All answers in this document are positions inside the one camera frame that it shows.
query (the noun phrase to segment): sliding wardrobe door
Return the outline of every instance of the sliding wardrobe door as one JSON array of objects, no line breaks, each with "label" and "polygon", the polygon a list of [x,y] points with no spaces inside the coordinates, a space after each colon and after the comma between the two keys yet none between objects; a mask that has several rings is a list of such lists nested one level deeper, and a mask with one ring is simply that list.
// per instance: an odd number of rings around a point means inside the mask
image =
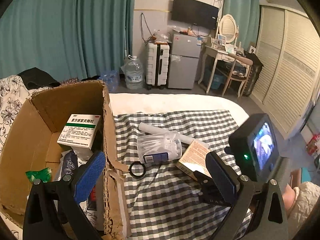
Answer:
[{"label": "sliding wardrobe door", "polygon": [[281,125],[278,129],[283,135],[294,129],[310,102],[317,84],[319,58],[320,38],[311,21],[286,10],[279,64],[263,100]]},{"label": "sliding wardrobe door", "polygon": [[284,36],[284,10],[262,7],[256,55],[264,67],[252,94],[261,102],[271,85],[278,65]]}]

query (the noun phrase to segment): white table leg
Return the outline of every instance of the white table leg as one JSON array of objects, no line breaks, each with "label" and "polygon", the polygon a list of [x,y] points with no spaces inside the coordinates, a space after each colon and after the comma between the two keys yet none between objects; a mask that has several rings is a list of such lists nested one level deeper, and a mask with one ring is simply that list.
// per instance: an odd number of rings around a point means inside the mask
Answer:
[{"label": "white table leg", "polygon": [[209,83],[208,83],[208,86],[207,86],[207,91],[205,92],[206,95],[209,93],[209,90],[210,90],[210,87],[211,87],[211,83],[212,83],[212,80],[213,80],[213,75],[214,75],[214,71],[216,70],[216,66],[217,66],[217,62],[218,62],[218,57],[215,58],[214,60],[214,64],[213,64],[213,68],[212,68],[212,71],[211,71],[211,76],[210,76],[210,80],[209,80]]},{"label": "white table leg", "polygon": [[204,51],[204,54],[203,54],[203,56],[202,56],[202,65],[201,65],[201,77],[200,77],[200,79],[199,79],[199,81],[198,81],[198,84],[200,85],[200,83],[202,82],[202,80],[203,80],[203,76],[204,76],[204,69],[205,69],[205,60],[206,60],[206,58],[207,58],[207,52],[206,52],[206,50]]},{"label": "white table leg", "polygon": [[245,81],[242,81],[241,84],[240,84],[240,86],[239,86],[239,89],[238,89],[238,97],[240,97],[241,89],[242,89],[244,83],[245,83]]}]

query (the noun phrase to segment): mini fridge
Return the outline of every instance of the mini fridge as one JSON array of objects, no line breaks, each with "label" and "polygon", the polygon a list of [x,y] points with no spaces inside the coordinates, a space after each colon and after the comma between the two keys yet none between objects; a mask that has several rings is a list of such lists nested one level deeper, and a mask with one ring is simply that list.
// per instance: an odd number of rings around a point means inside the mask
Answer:
[{"label": "mini fridge", "polygon": [[192,89],[202,38],[173,32],[168,88]]}]

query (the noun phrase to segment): floral fabric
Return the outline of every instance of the floral fabric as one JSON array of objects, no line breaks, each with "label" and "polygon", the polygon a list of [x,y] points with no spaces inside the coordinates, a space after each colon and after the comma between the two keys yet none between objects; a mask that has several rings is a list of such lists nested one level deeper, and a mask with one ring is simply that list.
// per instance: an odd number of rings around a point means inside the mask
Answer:
[{"label": "floral fabric", "polygon": [[20,76],[12,75],[0,79],[0,155],[11,125],[24,101],[33,93],[45,89],[48,87],[27,90]]}]

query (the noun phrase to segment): checkered blanket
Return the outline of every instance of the checkered blanket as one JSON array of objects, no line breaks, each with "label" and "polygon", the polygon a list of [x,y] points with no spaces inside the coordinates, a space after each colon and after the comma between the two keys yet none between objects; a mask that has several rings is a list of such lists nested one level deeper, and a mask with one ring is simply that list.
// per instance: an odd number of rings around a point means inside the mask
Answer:
[{"label": "checkered blanket", "polygon": [[[118,159],[124,164],[139,160],[137,137],[145,133],[138,125],[144,122],[201,139],[241,174],[233,155],[224,152],[229,135],[238,128],[227,110],[123,114],[115,116],[115,122]],[[124,189],[132,239],[207,239],[228,213],[229,207],[200,203],[199,184],[176,168],[176,162],[146,164],[141,179],[127,174]],[[142,168],[135,165],[132,171],[138,174]],[[248,210],[236,238],[243,236],[251,216]]]}]

